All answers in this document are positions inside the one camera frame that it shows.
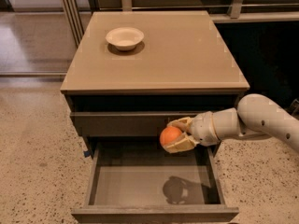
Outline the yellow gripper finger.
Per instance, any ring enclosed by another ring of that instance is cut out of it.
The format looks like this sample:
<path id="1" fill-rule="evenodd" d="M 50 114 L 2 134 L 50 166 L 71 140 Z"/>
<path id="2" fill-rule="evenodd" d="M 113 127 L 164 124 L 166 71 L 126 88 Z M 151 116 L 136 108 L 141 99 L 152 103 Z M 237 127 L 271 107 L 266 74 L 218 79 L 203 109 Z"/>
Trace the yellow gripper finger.
<path id="1" fill-rule="evenodd" d="M 184 133 L 189 133 L 191 124 L 192 124 L 192 118 L 184 117 L 184 118 L 175 119 L 175 120 L 170 121 L 167 124 L 167 126 L 168 127 L 176 127 Z"/>
<path id="2" fill-rule="evenodd" d="M 178 153 L 194 149 L 199 144 L 191 135 L 183 133 L 174 141 L 163 145 L 163 148 L 168 153 Z"/>

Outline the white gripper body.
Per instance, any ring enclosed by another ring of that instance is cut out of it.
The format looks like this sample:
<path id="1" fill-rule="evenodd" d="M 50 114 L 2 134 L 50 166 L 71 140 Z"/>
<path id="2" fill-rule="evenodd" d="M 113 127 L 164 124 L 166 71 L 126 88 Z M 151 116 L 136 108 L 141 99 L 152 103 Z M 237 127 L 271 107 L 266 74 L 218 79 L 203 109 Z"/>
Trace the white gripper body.
<path id="1" fill-rule="evenodd" d="M 220 139 L 216 135 L 213 113 L 208 111 L 194 117 L 189 126 L 190 135 L 202 146 L 217 145 Z"/>

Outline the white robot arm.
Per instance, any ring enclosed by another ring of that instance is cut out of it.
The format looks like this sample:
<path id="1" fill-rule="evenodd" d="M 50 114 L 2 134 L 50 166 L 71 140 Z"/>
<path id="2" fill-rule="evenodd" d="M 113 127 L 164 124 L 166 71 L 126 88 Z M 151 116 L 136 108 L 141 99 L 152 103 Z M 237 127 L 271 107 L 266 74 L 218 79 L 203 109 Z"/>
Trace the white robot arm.
<path id="1" fill-rule="evenodd" d="M 261 94 L 244 96 L 237 108 L 205 112 L 176 119 L 160 134 L 169 153 L 209 147 L 226 139 L 250 140 L 275 137 L 299 151 L 299 120 Z"/>

